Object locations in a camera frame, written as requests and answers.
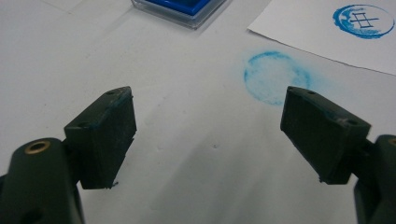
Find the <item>faint blue circle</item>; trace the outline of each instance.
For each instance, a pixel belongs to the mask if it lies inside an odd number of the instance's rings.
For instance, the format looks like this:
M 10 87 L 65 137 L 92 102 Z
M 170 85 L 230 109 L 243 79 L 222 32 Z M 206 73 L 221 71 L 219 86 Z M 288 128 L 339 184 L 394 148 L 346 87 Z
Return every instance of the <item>faint blue circle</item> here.
M 247 91 L 269 105 L 283 105 L 288 86 L 308 89 L 310 74 L 290 56 L 266 51 L 252 57 L 245 68 Z
M 395 20 L 380 8 L 369 5 L 351 5 L 337 9 L 332 15 L 342 31 L 364 39 L 377 39 L 392 31 Z

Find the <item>ink pad case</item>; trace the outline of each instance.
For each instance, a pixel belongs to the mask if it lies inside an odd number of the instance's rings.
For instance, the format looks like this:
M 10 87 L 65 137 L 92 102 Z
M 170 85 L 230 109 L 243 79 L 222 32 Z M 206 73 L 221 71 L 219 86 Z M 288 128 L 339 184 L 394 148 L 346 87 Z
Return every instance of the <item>ink pad case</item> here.
M 197 29 L 227 0 L 132 0 L 134 7 L 177 24 Z

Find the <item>blue ink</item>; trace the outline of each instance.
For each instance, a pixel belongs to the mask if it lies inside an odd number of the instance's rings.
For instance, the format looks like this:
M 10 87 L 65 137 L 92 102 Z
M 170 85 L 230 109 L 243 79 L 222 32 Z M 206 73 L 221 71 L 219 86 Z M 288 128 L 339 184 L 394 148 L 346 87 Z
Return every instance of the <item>blue ink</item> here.
M 210 0 L 148 0 L 151 3 L 168 7 L 173 10 L 194 16 L 204 6 L 209 3 Z
M 288 86 L 308 89 L 310 74 L 290 56 L 266 51 L 252 57 L 244 74 L 247 91 L 269 105 L 283 105 Z
M 342 31 L 363 39 L 378 39 L 388 34 L 395 25 L 395 20 L 386 10 L 369 5 L 339 8 L 332 18 Z

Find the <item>white paper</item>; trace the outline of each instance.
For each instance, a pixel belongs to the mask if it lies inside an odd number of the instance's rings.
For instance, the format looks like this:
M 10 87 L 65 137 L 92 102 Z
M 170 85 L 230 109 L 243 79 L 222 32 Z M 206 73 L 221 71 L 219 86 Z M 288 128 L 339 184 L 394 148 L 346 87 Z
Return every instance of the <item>white paper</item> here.
M 337 62 L 396 75 L 395 15 L 396 1 L 273 0 L 248 29 Z M 340 21 L 353 28 L 337 26 Z

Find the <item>white table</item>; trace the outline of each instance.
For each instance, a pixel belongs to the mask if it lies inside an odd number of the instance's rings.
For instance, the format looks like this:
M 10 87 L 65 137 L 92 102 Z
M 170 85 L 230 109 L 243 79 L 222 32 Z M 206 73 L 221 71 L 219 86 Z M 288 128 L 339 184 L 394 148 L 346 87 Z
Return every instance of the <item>white table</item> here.
M 263 52 L 289 55 L 310 89 L 372 124 L 371 141 L 396 134 L 396 77 L 247 31 L 269 2 L 233 0 L 192 31 L 128 0 L 2 1 L 0 174 L 19 146 L 64 139 L 102 93 L 131 86 L 138 131 L 119 184 L 80 190 L 87 223 L 356 223 L 356 178 L 320 184 L 279 130 L 282 105 L 255 99 L 245 68 Z

